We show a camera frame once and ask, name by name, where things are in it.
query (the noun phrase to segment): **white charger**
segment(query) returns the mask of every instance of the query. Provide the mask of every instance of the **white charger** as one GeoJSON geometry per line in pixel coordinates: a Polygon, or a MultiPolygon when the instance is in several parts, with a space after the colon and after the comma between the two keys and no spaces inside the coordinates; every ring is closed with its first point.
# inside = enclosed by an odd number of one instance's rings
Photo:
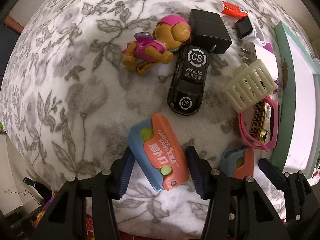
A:
{"type": "Polygon", "coordinates": [[[276,81],[278,79],[279,73],[277,60],[276,56],[272,52],[253,42],[246,43],[244,48],[241,48],[241,51],[246,54],[245,56],[241,57],[246,61],[248,65],[252,64],[259,58],[269,71],[272,80],[276,81]]]}

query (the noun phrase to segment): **electrical wire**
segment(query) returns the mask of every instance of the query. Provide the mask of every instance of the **electrical wire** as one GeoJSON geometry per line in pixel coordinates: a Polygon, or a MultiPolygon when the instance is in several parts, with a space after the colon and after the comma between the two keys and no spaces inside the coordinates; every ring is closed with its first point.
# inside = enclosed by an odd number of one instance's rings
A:
{"type": "Polygon", "coordinates": [[[24,193],[21,191],[20,192],[15,192],[15,191],[7,192],[6,190],[4,192],[7,194],[11,194],[11,193],[20,194],[20,193],[22,193],[24,196],[26,195],[26,192],[28,192],[31,195],[31,197],[38,203],[38,205],[41,206],[40,203],[34,198],[34,196],[27,189],[24,191],[24,193]]]}

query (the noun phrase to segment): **white cap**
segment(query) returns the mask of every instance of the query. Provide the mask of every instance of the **white cap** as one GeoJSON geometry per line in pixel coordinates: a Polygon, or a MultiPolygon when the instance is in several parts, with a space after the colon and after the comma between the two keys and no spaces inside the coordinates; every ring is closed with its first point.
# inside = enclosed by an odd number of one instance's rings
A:
{"type": "Polygon", "coordinates": [[[223,1],[220,1],[217,3],[217,9],[218,9],[218,12],[222,13],[223,10],[224,10],[224,4],[223,4],[223,1]]]}

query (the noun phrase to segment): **floral bedspread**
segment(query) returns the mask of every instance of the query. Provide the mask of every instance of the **floral bedspread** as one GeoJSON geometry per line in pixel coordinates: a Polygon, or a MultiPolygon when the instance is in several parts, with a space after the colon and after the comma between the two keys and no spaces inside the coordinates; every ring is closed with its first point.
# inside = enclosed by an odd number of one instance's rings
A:
{"type": "MultiPolygon", "coordinates": [[[[211,55],[203,104],[193,116],[173,113],[166,103],[175,62],[140,77],[121,64],[133,35],[152,31],[169,14],[188,19],[192,8],[217,12],[220,0],[47,0],[30,19],[9,60],[0,93],[0,121],[35,171],[58,190],[65,178],[94,176],[121,157],[130,127],[157,112],[170,122],[185,148],[194,145],[212,167],[222,152],[241,144],[237,115],[221,94],[241,63],[236,19],[222,16],[233,44],[211,55]]],[[[274,26],[282,21],[313,56],[302,28],[273,0],[224,0],[255,13],[277,57],[274,26]]],[[[255,171],[276,210],[284,198],[255,171]]],[[[114,202],[119,229],[161,239],[200,236],[208,201],[193,183],[155,192],[135,164],[127,194],[114,202]]]]}

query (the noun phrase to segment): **white cloth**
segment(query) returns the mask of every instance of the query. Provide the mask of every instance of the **white cloth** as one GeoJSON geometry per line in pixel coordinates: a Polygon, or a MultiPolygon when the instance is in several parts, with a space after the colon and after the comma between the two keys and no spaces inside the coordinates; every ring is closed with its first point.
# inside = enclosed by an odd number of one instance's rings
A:
{"type": "MultiPolygon", "coordinates": [[[[121,157],[130,127],[157,112],[170,122],[183,148],[194,145],[212,167],[223,151],[241,144],[236,112],[221,88],[242,62],[237,19],[222,16],[233,44],[211,55],[200,111],[173,113],[166,97],[175,60],[131,73],[121,64],[121,50],[134,34],[152,32],[157,20],[192,8],[218,12],[220,0],[47,0],[31,18],[11,55],[0,94],[0,120],[35,171],[59,189],[66,176],[94,176],[121,157]]],[[[302,28],[273,0],[225,0],[242,5],[257,21],[281,61],[273,27],[283,21],[311,54],[302,28]]],[[[283,196],[255,172],[276,210],[284,216],[283,196]]],[[[155,192],[138,165],[127,194],[115,202],[119,229],[161,239],[199,237],[208,201],[193,183],[155,192]]]]}

